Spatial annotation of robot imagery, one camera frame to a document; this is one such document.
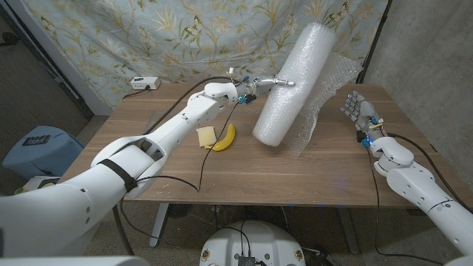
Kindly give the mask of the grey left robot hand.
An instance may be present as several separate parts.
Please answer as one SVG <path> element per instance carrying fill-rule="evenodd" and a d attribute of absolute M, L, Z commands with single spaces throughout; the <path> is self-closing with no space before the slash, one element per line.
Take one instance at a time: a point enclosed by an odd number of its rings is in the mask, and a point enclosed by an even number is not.
<path fill-rule="evenodd" d="M 269 93 L 275 86 L 292 87 L 295 85 L 294 81 L 282 80 L 276 77 L 250 79 L 248 76 L 245 76 L 243 81 L 236 84 L 238 103 L 249 105 L 257 98 Z"/>

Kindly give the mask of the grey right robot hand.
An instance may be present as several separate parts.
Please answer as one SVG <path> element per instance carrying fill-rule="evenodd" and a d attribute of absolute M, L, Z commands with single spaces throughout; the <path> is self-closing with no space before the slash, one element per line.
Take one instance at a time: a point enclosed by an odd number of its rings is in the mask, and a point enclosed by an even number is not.
<path fill-rule="evenodd" d="M 357 135 L 364 135 L 367 142 L 372 142 L 384 136 L 381 130 L 381 117 L 374 106 L 359 92 L 353 90 L 347 96 L 347 102 L 340 108 L 353 123 Z"/>

